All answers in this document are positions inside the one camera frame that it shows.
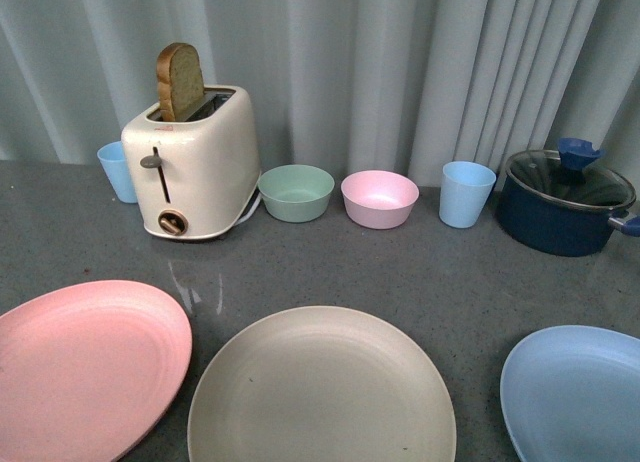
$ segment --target bowl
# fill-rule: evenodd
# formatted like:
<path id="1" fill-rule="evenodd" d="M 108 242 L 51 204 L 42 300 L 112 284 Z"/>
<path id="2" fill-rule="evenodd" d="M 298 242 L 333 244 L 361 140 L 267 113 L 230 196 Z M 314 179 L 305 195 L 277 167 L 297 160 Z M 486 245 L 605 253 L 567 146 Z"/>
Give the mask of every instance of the bowl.
<path id="1" fill-rule="evenodd" d="M 264 204 L 283 222 L 308 222 L 327 210 L 335 181 L 310 165 L 283 165 L 265 172 L 258 181 Z"/>
<path id="2" fill-rule="evenodd" d="M 392 229 L 402 225 L 420 192 L 406 177 L 385 170 L 356 172 L 342 182 L 347 215 L 370 229 Z"/>

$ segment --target bread slice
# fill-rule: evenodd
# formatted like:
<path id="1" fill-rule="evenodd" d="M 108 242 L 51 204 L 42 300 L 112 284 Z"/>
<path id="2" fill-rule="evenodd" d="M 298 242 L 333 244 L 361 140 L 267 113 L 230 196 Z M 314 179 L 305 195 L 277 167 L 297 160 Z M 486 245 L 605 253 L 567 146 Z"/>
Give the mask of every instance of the bread slice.
<path id="1" fill-rule="evenodd" d="M 162 119 L 183 121 L 192 106 L 204 97 L 198 51 L 183 42 L 168 45 L 158 55 L 156 75 Z"/>

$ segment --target blue cup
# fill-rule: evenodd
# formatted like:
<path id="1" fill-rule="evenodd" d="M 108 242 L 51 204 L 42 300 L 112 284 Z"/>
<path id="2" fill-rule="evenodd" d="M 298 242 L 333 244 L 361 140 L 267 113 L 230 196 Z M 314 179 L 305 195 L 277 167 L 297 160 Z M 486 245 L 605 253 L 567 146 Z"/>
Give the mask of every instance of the blue cup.
<path id="1" fill-rule="evenodd" d="M 449 162 L 442 168 L 440 220 L 457 229 L 472 227 L 496 182 L 496 174 L 475 162 Z"/>
<path id="2" fill-rule="evenodd" d="M 131 175 L 129 174 L 129 167 L 127 167 L 127 159 L 124 156 L 122 142 L 111 142 L 102 147 L 98 151 L 98 159 L 118 199 L 127 204 L 138 202 Z"/>

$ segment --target toaster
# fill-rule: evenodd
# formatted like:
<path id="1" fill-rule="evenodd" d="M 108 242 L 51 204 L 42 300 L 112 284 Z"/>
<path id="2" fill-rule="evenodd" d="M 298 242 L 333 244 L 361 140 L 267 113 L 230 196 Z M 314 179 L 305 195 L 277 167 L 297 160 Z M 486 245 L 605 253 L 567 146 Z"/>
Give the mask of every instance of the toaster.
<path id="1" fill-rule="evenodd" d="M 205 86 L 184 122 L 164 122 L 160 104 L 122 130 L 127 166 L 147 232 L 200 240 L 227 232 L 260 177 L 251 99 L 234 86 Z"/>

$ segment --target curtain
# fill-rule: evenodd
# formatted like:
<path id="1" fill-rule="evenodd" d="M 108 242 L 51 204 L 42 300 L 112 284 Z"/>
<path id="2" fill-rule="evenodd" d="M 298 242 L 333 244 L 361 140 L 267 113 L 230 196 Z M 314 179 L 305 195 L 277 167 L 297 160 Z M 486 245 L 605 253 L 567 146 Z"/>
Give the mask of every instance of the curtain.
<path id="1" fill-rule="evenodd" d="M 0 159 L 97 163 L 184 41 L 205 83 L 249 92 L 263 170 L 438 186 L 575 136 L 640 186 L 639 2 L 0 0 Z"/>

